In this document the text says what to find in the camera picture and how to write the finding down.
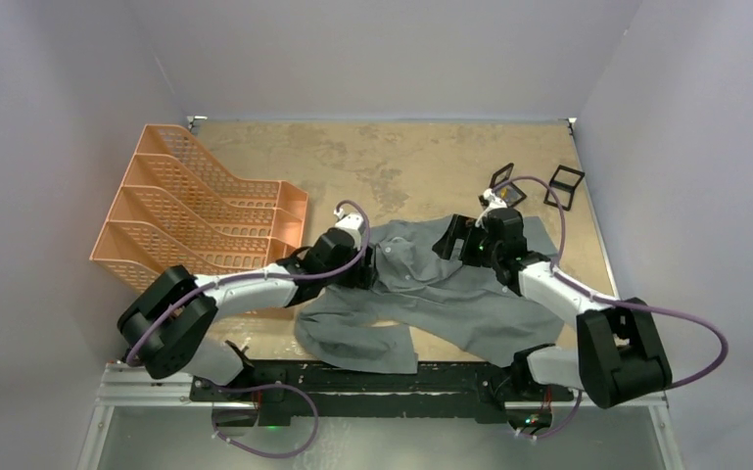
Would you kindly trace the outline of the grey button-up shirt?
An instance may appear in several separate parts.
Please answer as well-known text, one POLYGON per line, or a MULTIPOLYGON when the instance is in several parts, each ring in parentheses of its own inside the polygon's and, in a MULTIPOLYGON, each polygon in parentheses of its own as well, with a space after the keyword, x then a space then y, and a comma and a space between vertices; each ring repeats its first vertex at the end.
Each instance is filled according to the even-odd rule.
POLYGON ((513 294, 489 268, 435 254, 449 222, 392 220, 372 228, 375 282, 327 287, 295 321, 300 346, 342 369, 414 374, 411 328, 500 367, 521 350, 554 342, 563 322, 547 308, 513 294))

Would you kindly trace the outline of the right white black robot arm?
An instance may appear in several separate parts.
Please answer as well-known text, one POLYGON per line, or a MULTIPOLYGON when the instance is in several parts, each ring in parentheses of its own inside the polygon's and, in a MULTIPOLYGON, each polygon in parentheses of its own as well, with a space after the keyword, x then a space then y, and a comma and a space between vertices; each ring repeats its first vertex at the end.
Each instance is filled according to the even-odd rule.
POLYGON ((510 384, 532 399, 547 386, 581 391, 600 408, 668 389, 673 372, 645 302, 603 297, 571 279, 530 247, 515 209, 492 209, 475 219, 455 215, 433 252, 487 267, 516 296, 546 308, 575 330, 574 349, 542 344, 513 355, 510 384))

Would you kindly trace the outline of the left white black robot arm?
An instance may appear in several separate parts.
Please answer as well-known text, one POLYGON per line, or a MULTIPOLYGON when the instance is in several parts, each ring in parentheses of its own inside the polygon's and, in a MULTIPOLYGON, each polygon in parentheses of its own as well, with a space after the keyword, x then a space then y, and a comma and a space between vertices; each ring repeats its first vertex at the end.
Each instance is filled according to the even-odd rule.
POLYGON ((370 230, 337 223, 310 247, 259 269, 227 275, 193 275, 168 268, 128 307, 118 330, 128 342, 124 359, 153 379, 178 372, 205 379, 228 400, 253 386, 253 365, 236 345, 209 338, 220 319, 254 310, 311 301, 349 277, 367 252, 370 230))

